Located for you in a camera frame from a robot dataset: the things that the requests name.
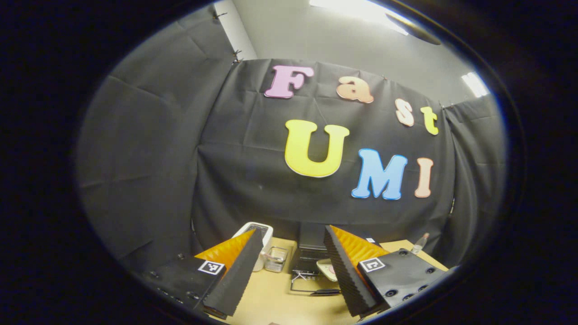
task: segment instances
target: wooden table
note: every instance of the wooden table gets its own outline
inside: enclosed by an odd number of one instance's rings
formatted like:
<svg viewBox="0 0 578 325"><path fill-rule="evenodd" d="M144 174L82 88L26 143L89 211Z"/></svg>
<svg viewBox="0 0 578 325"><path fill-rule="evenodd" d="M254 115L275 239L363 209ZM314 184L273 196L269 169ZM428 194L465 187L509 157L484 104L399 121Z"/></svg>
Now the wooden table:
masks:
<svg viewBox="0 0 578 325"><path fill-rule="evenodd" d="M253 272L247 284L234 316L225 321L230 325L350 325L357 322L359 316L351 317L343 296L310 297L308 293L290 290L291 257L297 248L295 241L272 238L273 246L287 248L290 251L288 260L281 273L262 269ZM400 248L411 250L413 244L407 240L380 243L388 252ZM433 266L447 271L447 268L424 252L417 254ZM296 280L294 288L302 290L317 290L327 287L338 287L337 282L331 282L324 276L318 280Z"/></svg>

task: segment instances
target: fluorescent light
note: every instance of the fluorescent light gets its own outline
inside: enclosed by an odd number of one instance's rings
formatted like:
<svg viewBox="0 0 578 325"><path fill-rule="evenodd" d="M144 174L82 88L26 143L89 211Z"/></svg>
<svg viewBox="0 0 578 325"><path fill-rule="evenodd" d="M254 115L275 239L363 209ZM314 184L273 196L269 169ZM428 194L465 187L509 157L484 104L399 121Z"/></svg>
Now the fluorescent light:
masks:
<svg viewBox="0 0 578 325"><path fill-rule="evenodd" d="M386 13L394 17L399 15L368 0L309 0L309 4L314 7L332 9L341 14L361 18L365 21L384 24L400 34L409 35L405 29L397 26L387 18Z"/></svg>
<svg viewBox="0 0 578 325"><path fill-rule="evenodd" d="M462 79L473 91L476 98L480 98L490 93L488 88L486 88L486 85L484 85L484 82L481 81L480 77L476 73L470 72L467 75L463 75Z"/></svg>

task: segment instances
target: plastic bottle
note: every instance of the plastic bottle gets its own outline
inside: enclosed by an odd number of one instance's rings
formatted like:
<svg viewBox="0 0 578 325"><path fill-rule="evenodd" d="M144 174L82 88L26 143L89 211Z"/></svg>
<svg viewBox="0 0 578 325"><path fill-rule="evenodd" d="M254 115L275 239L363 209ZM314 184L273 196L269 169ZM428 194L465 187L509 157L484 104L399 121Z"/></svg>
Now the plastic bottle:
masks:
<svg viewBox="0 0 578 325"><path fill-rule="evenodd" d="M420 240L417 241L415 245L413 245L412 253L416 254L419 253L425 246L425 243L428 241L429 233L426 232Z"/></svg>

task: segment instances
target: blue letter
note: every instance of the blue letter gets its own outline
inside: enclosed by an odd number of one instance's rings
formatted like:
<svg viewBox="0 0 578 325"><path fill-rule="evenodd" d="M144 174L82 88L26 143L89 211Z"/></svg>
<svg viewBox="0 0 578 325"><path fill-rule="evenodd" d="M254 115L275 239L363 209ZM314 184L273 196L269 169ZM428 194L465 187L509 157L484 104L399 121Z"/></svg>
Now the blue letter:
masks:
<svg viewBox="0 0 578 325"><path fill-rule="evenodd" d="M351 191L351 195L357 198L369 197L369 182L371 181L374 197L378 197L387 186L383 192L384 199L398 200L401 198L401 179L403 169L407 165L407 158L398 154L394 155L384 170L377 151L361 149L359 155L362 159L360 181L357 188Z"/></svg>

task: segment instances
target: yellow letter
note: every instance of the yellow letter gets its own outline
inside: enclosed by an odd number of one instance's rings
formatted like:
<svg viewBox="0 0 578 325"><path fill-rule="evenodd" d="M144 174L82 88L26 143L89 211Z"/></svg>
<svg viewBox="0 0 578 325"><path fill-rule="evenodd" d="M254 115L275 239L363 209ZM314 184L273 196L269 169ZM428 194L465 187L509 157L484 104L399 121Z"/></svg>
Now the yellow letter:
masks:
<svg viewBox="0 0 578 325"><path fill-rule="evenodd" d="M438 116L432 112L432 108L429 106L422 107L421 112L424 114L425 129L433 135L438 134L439 130L434 125L434 121L438 120Z"/></svg>
<svg viewBox="0 0 578 325"><path fill-rule="evenodd" d="M294 172L311 177L327 177L339 169L343 155L343 141L349 130L339 125L325 126L329 134L329 150L324 162L309 160L309 141L311 133L317 130L313 122L289 120L285 123L289 129L285 146L285 162Z"/></svg>
<svg viewBox="0 0 578 325"><path fill-rule="evenodd" d="M373 96L369 93L369 85L364 80L356 77L341 77L337 87L337 95L345 99L358 100L362 103L373 102Z"/></svg>
<svg viewBox="0 0 578 325"><path fill-rule="evenodd" d="M420 166L420 180L415 191L416 197L428 197L432 192L429 190L429 177L434 162L428 158L418 158L417 164Z"/></svg>
<svg viewBox="0 0 578 325"><path fill-rule="evenodd" d="M412 115L412 106L409 105L408 102L404 101L401 98L395 100L395 107L397 110L395 114L398 117L398 120L401 124L405 124L408 127L413 125L413 115Z"/></svg>

